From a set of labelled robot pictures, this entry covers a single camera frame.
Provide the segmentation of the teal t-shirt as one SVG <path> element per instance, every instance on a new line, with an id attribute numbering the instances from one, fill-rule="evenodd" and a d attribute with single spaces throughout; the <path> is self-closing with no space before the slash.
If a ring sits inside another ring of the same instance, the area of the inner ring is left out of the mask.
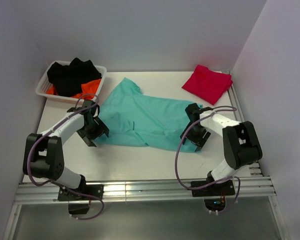
<path id="1" fill-rule="evenodd" d="M 100 107 L 98 117 L 109 134 L 94 143 L 175 152 L 190 122 L 185 112 L 190 104 L 188 100 L 144 95 L 137 84 L 124 78 Z"/>

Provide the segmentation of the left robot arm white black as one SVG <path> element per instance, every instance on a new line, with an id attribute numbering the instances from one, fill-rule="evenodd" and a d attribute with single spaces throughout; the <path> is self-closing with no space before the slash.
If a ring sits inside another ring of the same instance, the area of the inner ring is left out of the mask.
<path id="1" fill-rule="evenodd" d="M 65 165 L 63 145 L 75 133 L 88 147 L 95 147 L 94 140 L 110 130 L 99 118 L 100 106 L 92 100 L 84 100 L 82 106 L 72 107 L 54 126 L 42 133 L 27 136 L 24 150 L 23 173 L 41 187 L 53 183 L 69 189 L 76 200 L 86 197 L 86 178 Z"/>

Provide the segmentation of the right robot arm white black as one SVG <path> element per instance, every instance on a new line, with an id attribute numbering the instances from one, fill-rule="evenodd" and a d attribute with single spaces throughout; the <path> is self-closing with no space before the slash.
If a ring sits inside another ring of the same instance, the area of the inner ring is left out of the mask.
<path id="1" fill-rule="evenodd" d="M 235 112 L 234 106 L 199 107 L 192 103 L 185 108 L 189 123 L 180 135 L 175 155 L 175 174 L 178 177 L 178 156 L 181 146 L 190 141 L 201 151 L 211 132 L 222 137 L 224 160 L 207 175 L 207 191 L 219 194 L 225 181 L 234 177 L 242 167 L 251 165 L 263 157 L 262 148 L 254 125 L 250 121 L 237 121 L 223 116 L 221 112 Z"/>

